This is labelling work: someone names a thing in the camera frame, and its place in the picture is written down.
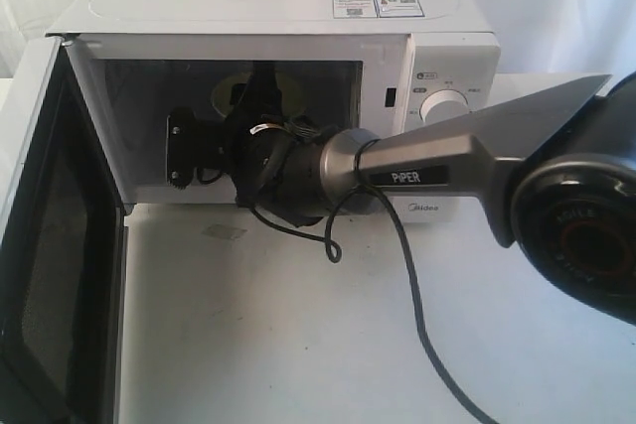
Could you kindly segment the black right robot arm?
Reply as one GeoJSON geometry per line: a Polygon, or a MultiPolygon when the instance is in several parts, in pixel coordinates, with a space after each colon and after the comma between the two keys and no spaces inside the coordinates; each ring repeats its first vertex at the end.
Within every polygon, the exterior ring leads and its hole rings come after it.
{"type": "Polygon", "coordinates": [[[239,206],[287,232],[388,208],[391,197],[477,200],[499,245],[518,245],[574,300],[635,321],[635,79],[572,80],[380,138],[303,132],[258,66],[222,125],[239,206]]]}

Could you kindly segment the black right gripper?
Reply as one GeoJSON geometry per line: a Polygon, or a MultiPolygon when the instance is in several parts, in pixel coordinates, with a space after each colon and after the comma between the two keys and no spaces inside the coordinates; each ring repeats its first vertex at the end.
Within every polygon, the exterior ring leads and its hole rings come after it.
{"type": "Polygon", "coordinates": [[[282,115],[274,62],[255,62],[252,80],[247,81],[233,111],[224,120],[225,152],[236,189],[236,204],[272,213],[295,227],[317,224],[323,215],[280,193],[284,168],[290,155],[304,146],[322,146],[328,130],[306,116],[289,119],[282,115]]]}

